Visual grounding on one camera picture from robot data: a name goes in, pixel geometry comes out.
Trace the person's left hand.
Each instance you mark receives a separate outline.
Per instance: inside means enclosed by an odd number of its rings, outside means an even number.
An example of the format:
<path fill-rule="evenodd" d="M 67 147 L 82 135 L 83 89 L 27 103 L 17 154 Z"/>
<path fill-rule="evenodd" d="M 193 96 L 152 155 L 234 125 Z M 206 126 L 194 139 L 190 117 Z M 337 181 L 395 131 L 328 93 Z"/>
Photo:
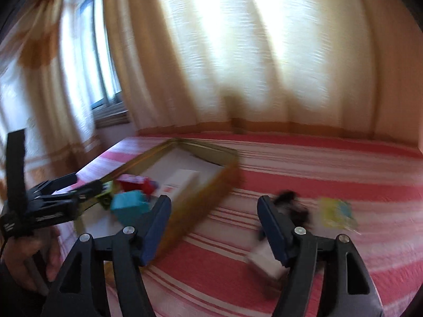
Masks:
<path fill-rule="evenodd" d="M 61 248 L 59 244 L 60 231 L 56 226 L 49 228 L 50 242 L 39 235 L 31 237 L 10 238 L 1 256 L 4 264 L 14 281 L 23 288 L 38 291 L 33 273 L 27 266 L 32 256 L 40 250 L 48 248 L 45 275 L 49 282 L 56 279 L 61 267 Z"/>

